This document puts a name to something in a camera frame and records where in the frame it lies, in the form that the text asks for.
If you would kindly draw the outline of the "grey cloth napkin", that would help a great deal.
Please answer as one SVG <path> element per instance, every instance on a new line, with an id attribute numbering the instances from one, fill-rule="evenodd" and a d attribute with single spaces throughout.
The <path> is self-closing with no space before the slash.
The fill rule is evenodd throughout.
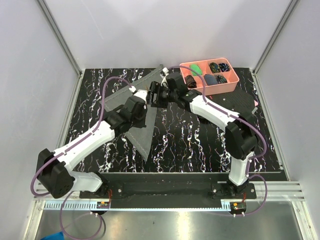
<path id="1" fill-rule="evenodd" d="M 116 137 L 125 135 L 147 160 L 151 151 L 157 108 L 147 104 L 147 94 L 152 82 L 162 81 L 161 64 L 151 73 L 134 81 L 133 92 L 125 86 L 100 101 L 103 107 L 102 121 L 108 123 Z"/>

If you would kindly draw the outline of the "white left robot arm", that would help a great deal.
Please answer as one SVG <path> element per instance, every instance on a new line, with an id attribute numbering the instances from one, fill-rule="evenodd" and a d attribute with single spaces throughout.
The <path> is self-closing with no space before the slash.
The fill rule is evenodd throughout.
<path id="1" fill-rule="evenodd" d="M 147 114 L 146 90 L 136 90 L 125 104 L 102 114 L 92 128 L 72 142 L 38 155 L 37 179 L 48 193 L 59 199 L 72 191 L 89 192 L 97 198 L 108 194 L 109 182 L 100 173 L 74 171 L 76 165 L 105 143 L 131 128 L 144 128 Z"/>

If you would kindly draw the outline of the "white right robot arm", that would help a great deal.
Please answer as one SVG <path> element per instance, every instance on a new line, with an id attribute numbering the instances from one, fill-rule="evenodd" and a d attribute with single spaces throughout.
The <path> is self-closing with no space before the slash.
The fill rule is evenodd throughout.
<path id="1" fill-rule="evenodd" d="M 224 132 L 225 149 L 231 156 L 231 168 L 227 185 L 228 195 L 239 198 L 245 192 L 248 181 L 248 162 L 258 145 L 258 134 L 251 123 L 252 113 L 240 114 L 228 110 L 209 100 L 196 89 L 188 89 L 183 77 L 173 72 L 165 76 L 162 82 L 150 84 L 147 103 L 151 107 L 166 108 L 176 103 L 180 108 L 213 123 Z"/>

